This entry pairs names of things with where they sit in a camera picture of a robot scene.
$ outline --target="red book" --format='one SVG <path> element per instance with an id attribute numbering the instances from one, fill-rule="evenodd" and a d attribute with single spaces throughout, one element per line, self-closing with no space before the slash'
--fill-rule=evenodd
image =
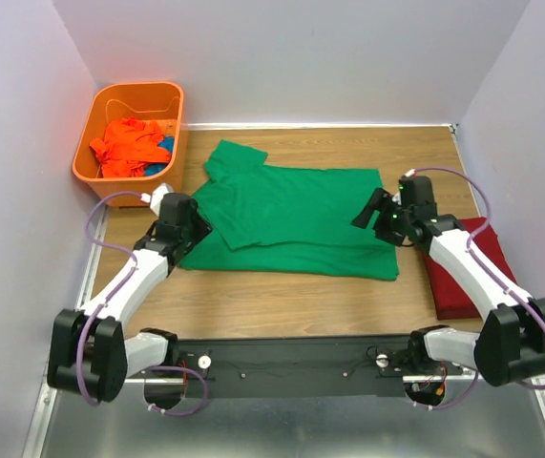
<path id="1" fill-rule="evenodd" d="M 477 229 L 484 222 L 484 218 L 461 219 L 461 222 L 469 232 Z M 497 234 L 487 227 L 484 232 L 475 238 L 478 248 L 489 257 L 501 272 L 515 282 L 514 274 L 505 261 Z M 454 281 L 451 275 L 440 264 L 432 260 L 428 255 L 423 255 L 425 266 L 429 274 L 431 292 L 435 301 L 435 311 L 438 320 L 455 320 L 467 318 L 479 318 L 480 315 L 468 298 L 467 294 Z"/>

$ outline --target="wooden table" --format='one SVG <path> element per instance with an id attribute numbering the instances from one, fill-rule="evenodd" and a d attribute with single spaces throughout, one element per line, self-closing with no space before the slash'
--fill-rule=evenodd
<path id="1" fill-rule="evenodd" d="M 190 133 L 184 189 L 191 194 L 207 179 L 202 164 L 221 139 L 269 153 L 271 165 L 378 168 L 389 190 L 413 167 L 462 166 L 448 128 L 300 129 Z M 431 173 L 440 213 L 477 216 L 468 185 L 459 177 Z M 114 209 L 105 240 L 132 247 L 149 228 L 147 209 Z M 415 249 L 398 250 L 397 281 L 309 274 L 212 272 L 176 269 L 138 309 L 126 334 L 157 327 L 181 338 L 323 336 L 408 333 L 439 323 L 429 281 Z M 103 250 L 97 293 L 126 262 Z M 444 322 L 477 330 L 479 320 Z"/>

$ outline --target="orange plastic basket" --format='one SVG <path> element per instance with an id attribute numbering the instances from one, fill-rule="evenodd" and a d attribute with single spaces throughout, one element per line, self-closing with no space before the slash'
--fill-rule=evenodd
<path id="1" fill-rule="evenodd" d="M 175 138 L 170 163 L 151 177 L 103 178 L 90 142 L 104 136 L 110 121 L 129 116 L 143 121 L 155 119 L 166 136 Z M 161 183 L 168 183 L 179 192 L 187 152 L 186 124 L 183 90 L 177 84 L 161 81 L 109 86 L 94 98 L 74 155 L 73 173 L 78 179 L 88 183 L 101 198 L 118 191 L 151 194 Z M 146 204 L 138 198 L 126 196 L 111 199 L 109 205 L 137 207 Z"/>

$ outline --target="wall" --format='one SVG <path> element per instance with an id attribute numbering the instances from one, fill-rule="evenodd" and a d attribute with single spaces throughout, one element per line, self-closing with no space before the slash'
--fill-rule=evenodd
<path id="1" fill-rule="evenodd" d="M 190 120 L 461 119 L 528 0 L 54 0 L 99 85 L 173 80 Z"/>
<path id="2" fill-rule="evenodd" d="M 532 0 L 459 126 L 516 276 L 545 296 L 545 0 Z"/>
<path id="3" fill-rule="evenodd" d="M 70 164 L 94 81 L 51 3 L 0 1 L 0 457 L 21 456 L 93 206 Z"/>

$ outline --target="green shirt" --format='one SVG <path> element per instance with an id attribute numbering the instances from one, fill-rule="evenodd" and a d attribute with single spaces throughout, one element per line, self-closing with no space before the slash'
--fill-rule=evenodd
<path id="1" fill-rule="evenodd" d="M 395 248 L 350 225 L 382 186 L 376 169 L 274 167 L 266 156 L 219 144 L 193 195 L 214 230 L 181 267 L 397 277 Z"/>

